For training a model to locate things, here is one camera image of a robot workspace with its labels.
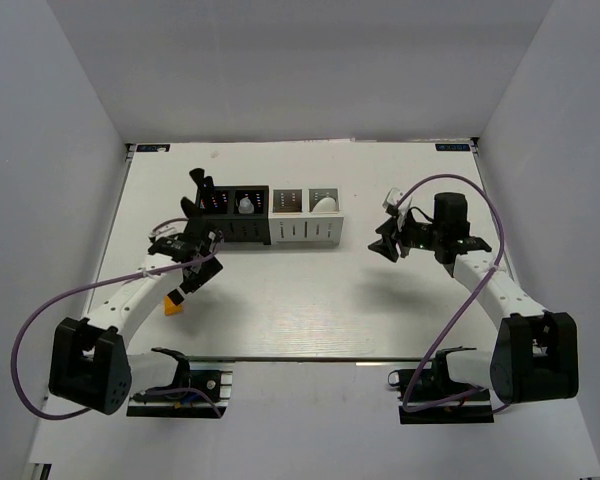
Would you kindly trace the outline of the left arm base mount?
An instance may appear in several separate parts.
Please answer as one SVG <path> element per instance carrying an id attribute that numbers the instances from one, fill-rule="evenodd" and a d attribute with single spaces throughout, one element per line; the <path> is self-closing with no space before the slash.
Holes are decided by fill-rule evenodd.
<path id="1" fill-rule="evenodd" d="M 137 394 L 126 415 L 137 418 L 220 419 L 232 393 L 234 364 L 191 362 L 173 393 Z"/>

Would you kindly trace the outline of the white makeup sponge case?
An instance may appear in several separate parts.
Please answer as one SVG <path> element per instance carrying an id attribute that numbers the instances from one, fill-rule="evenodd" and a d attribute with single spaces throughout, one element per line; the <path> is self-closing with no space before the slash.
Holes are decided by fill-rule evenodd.
<path id="1" fill-rule="evenodd" d="M 334 213 L 338 211 L 337 200 L 333 197 L 326 196 L 318 200 L 313 209 L 313 213 Z"/>

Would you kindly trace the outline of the black brush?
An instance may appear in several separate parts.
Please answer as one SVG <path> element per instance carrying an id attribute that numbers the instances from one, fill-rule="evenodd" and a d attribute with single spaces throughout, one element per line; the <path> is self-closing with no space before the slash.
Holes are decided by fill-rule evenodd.
<path id="1" fill-rule="evenodd" d="M 189 176 L 197 187 L 197 198 L 202 200 L 208 190 L 205 170 L 203 168 L 194 168 L 189 171 Z"/>

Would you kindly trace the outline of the small clear bottle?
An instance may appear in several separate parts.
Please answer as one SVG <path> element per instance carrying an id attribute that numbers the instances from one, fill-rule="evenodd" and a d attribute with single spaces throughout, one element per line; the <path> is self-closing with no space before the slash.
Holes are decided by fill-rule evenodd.
<path id="1" fill-rule="evenodd" d="M 249 197 L 245 196 L 239 200 L 238 212 L 242 215 L 251 215 L 255 213 L 255 206 Z"/>

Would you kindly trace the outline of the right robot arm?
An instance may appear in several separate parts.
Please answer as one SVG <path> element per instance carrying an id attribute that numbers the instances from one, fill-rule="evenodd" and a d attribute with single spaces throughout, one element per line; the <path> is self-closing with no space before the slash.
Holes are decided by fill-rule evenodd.
<path id="1" fill-rule="evenodd" d="M 393 188 L 383 202 L 389 218 L 369 250 L 392 262 L 413 249 L 431 251 L 449 275 L 470 292 L 498 329 L 492 350 L 438 348 L 409 391 L 432 386 L 457 401 L 491 390 L 505 404 L 569 399 L 579 390 L 577 327 L 564 312 L 533 300 L 500 269 L 485 240 L 470 233 L 468 204 L 460 193 L 434 197 L 434 214 L 419 222 Z"/>

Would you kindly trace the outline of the orange cream tube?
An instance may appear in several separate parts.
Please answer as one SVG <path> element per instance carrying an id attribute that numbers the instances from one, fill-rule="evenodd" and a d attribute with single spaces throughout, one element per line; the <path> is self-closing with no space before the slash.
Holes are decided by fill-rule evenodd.
<path id="1" fill-rule="evenodd" d="M 168 296 L 163 299 L 163 312 L 165 316 L 173 316 L 183 311 L 182 304 L 174 303 Z"/>

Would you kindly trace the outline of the fan makeup brush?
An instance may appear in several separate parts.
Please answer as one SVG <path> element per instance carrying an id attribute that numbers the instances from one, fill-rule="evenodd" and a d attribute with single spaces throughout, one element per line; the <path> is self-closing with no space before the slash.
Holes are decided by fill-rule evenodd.
<path id="1" fill-rule="evenodd" d="M 216 190 L 213 178 L 207 176 L 203 179 L 203 193 L 201 194 L 201 201 L 204 203 L 206 209 L 214 210 L 217 208 L 216 201 Z"/>

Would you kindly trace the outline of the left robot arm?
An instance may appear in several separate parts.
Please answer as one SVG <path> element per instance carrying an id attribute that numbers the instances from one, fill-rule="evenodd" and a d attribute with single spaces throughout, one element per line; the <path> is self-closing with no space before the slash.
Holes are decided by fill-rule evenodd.
<path id="1" fill-rule="evenodd" d="M 211 223 L 192 220 L 184 231 L 156 238 L 139 267 L 116 279 L 118 290 L 100 306 L 79 320 L 62 320 L 54 332 L 50 393 L 107 415 L 138 394 L 185 396 L 192 377 L 182 353 L 127 349 L 165 299 L 179 305 L 221 271 L 216 254 L 223 240 Z"/>

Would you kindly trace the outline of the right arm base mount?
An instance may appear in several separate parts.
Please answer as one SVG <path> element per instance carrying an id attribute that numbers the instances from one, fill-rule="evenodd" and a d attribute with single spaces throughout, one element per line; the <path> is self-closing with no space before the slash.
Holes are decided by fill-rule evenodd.
<path id="1" fill-rule="evenodd" d="M 449 384 L 449 389 L 441 388 L 430 368 L 425 368 L 415 383 L 409 397 L 408 407 L 418 408 L 417 412 L 407 412 L 403 407 L 407 387 L 415 374 L 415 368 L 400 368 L 389 372 L 388 387 L 398 393 L 398 413 L 401 425 L 461 425 L 491 424 L 494 413 L 487 390 L 469 395 L 468 384 Z"/>

